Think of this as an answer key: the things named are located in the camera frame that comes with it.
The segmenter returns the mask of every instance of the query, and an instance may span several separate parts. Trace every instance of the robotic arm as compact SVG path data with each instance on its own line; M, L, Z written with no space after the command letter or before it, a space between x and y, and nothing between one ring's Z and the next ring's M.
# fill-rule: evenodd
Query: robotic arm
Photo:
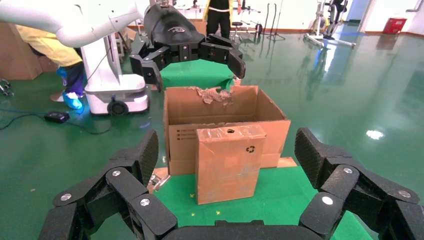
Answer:
M0 21L56 34L79 48L144 19L149 0L0 0Z

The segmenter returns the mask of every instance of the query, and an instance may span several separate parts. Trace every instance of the shiny floor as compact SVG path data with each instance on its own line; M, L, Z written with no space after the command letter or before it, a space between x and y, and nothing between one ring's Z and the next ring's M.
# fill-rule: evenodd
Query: shiny floor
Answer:
M297 128L308 127L322 142L347 149L370 171L424 198L424 40L355 31L346 25L335 36L356 42L354 49L328 44L319 50L302 34L283 34L286 40L275 42L251 36L241 43L247 64L242 85L259 85L291 119L284 157L294 157ZM129 70L127 63L123 71ZM197 61L170 65L162 74L168 87L214 87L231 73ZM12 85L15 96L0 97L1 109L67 110L49 100L62 89L54 74ZM36 239L58 192L97 173L116 150L135 145L147 129L163 136L163 94L150 96L145 115L93 117L88 107L71 111L71 122L89 131L102 132L112 124L102 135L31 116L0 131L0 239ZM19 114L0 110L0 126ZM163 138L160 144L158 167L166 161Z

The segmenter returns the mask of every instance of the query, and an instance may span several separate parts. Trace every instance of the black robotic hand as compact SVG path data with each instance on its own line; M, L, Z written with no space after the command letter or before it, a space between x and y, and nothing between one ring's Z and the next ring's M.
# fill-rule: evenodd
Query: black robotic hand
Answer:
M131 67L159 91L163 88L160 71L173 63L203 59L226 64L238 78L245 77L246 63L237 43L215 34L205 38L172 6L152 6L145 14L144 28L147 38L133 49Z

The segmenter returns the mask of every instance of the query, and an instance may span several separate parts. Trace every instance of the black pants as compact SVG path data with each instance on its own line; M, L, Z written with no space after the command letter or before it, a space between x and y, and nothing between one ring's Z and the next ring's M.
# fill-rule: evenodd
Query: black pants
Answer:
M82 61L64 67L66 71L65 93L76 93L78 96L83 95L84 83L86 81L86 71Z
M218 25L221 27L221 36L230 39L230 12L220 12L209 10L207 12L206 34L215 34L218 31Z

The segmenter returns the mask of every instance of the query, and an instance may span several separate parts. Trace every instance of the white wall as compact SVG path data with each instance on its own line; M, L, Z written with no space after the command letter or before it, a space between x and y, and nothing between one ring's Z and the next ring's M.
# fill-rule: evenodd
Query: white wall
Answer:
M347 20L362 20L370 0L353 0Z
M415 14L408 32L424 35L424 5L421 7L420 11Z
M406 12L414 9L418 0L372 0L362 32L382 32L389 18L405 18L406 24L402 32L407 32L415 17L415 12Z

